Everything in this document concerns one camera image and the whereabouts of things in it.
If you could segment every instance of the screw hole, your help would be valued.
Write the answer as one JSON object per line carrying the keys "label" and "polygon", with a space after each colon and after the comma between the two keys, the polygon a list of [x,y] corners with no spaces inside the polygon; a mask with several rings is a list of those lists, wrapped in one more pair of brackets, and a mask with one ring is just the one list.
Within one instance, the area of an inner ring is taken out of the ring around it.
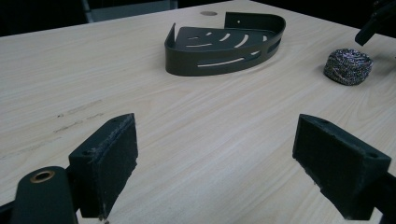
{"label": "screw hole", "polygon": [[202,11],[201,14],[204,15],[204,16],[216,16],[216,15],[218,15],[218,13],[214,12],[214,11]]}
{"label": "screw hole", "polygon": [[373,153],[373,152],[369,152],[369,157],[371,157],[371,158],[378,158],[378,155],[376,155],[376,154]]}
{"label": "screw hole", "polygon": [[39,184],[39,183],[42,183],[44,181],[51,179],[53,176],[55,176],[55,172],[53,172],[51,170],[42,171],[42,172],[32,176],[32,178],[30,178],[30,182]]}
{"label": "screw hole", "polygon": [[82,155],[84,155],[84,156],[91,156],[92,153],[93,153],[93,150],[82,151]]}

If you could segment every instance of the black bracket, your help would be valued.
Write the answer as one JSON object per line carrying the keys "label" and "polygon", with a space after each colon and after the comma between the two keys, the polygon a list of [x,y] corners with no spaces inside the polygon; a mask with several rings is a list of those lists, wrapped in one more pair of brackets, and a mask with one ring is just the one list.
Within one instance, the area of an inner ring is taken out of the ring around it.
{"label": "black bracket", "polygon": [[212,76],[247,69],[277,51],[286,22],[270,14],[227,12],[224,29],[175,25],[165,41],[166,71],[183,77]]}
{"label": "black bracket", "polygon": [[396,16],[396,0],[377,0],[374,2],[371,19],[355,36],[355,41],[363,46],[382,27],[384,21]]}
{"label": "black bracket", "polygon": [[21,179],[15,201],[0,207],[0,223],[78,223],[78,209],[83,217],[107,218],[137,155],[134,114],[111,119],[69,155],[69,167]]}
{"label": "black bracket", "polygon": [[345,219],[369,220],[376,207],[381,223],[396,223],[396,177],[386,154],[325,119],[300,115],[293,158]]}

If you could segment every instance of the wood grain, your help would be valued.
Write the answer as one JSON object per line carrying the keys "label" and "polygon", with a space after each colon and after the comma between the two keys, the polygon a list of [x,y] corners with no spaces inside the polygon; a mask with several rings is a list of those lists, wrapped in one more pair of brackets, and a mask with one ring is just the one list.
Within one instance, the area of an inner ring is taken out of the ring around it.
{"label": "wood grain", "polygon": [[[278,53],[227,75],[166,73],[172,24],[221,28],[226,11],[285,18]],[[358,31],[240,0],[2,37],[0,204],[14,199],[23,176],[67,167],[103,123],[135,113],[138,165],[110,223],[358,223],[345,221],[291,157],[305,113],[396,158],[396,40],[375,35],[360,47]],[[374,60],[359,86],[322,74],[342,48]],[[375,211],[368,223],[380,218]]]}

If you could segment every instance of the mark on table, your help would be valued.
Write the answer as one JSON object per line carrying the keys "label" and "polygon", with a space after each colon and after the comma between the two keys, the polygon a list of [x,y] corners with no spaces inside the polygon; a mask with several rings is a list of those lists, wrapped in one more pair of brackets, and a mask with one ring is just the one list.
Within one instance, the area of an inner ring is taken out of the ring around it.
{"label": "mark on table", "polygon": [[62,117],[64,117],[64,116],[66,116],[66,115],[76,114],[76,113],[79,112],[79,111],[86,110],[86,109],[88,109],[89,107],[94,106],[94,105],[97,105],[97,104],[100,104],[100,103],[102,103],[102,100],[97,100],[97,101],[90,102],[90,103],[88,103],[88,104],[86,104],[86,105],[78,106],[78,107],[76,107],[76,108],[73,108],[73,109],[71,109],[71,110],[68,110],[66,113],[59,114],[59,115],[58,115],[58,118],[62,118]]}
{"label": "mark on table", "polygon": [[43,147],[43,146],[45,146],[47,144],[51,144],[51,143],[53,143],[56,140],[61,139],[61,138],[62,137],[57,137],[57,138],[54,138],[54,139],[50,139],[50,140],[47,140],[47,141],[40,142],[40,143],[38,143],[36,145],[30,146],[30,147],[27,147],[27,148],[24,148],[24,149],[21,149],[21,150],[18,150],[18,151],[11,152],[11,153],[9,153],[9,154],[7,154],[5,156],[0,157],[0,161],[9,159],[9,158],[12,158],[12,157],[15,157],[15,156],[19,156],[22,153],[35,151],[35,150],[37,150],[37,149],[39,149],[39,148],[41,148],[41,147]]}
{"label": "mark on table", "polygon": [[58,129],[58,130],[55,130],[55,131],[53,131],[53,132],[54,132],[54,133],[58,133],[58,132],[67,130],[67,129],[69,129],[69,128],[75,126],[75,125],[81,124],[81,123],[83,123],[83,122],[84,122],[83,120],[78,120],[78,121],[76,121],[76,122],[74,122],[74,123],[72,123],[72,124],[70,124],[70,125],[63,126],[62,128],[60,128],[60,129]]}

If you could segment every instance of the wooden table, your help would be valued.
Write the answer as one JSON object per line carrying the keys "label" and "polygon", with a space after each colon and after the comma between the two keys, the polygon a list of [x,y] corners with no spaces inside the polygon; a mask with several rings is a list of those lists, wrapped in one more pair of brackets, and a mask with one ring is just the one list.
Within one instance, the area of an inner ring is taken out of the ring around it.
{"label": "wooden table", "polygon": [[[232,74],[168,74],[163,42],[172,24],[222,28],[226,11],[283,17],[277,54]],[[358,31],[240,0],[2,37],[0,204],[14,199],[23,176],[67,167],[103,123],[134,113],[138,165],[111,223],[360,223],[345,221],[291,157],[304,113],[396,159],[396,39],[375,35],[360,47]],[[343,48],[374,60],[359,86],[322,74]],[[396,175],[395,162],[389,172]],[[375,210],[369,223],[380,218]]]}

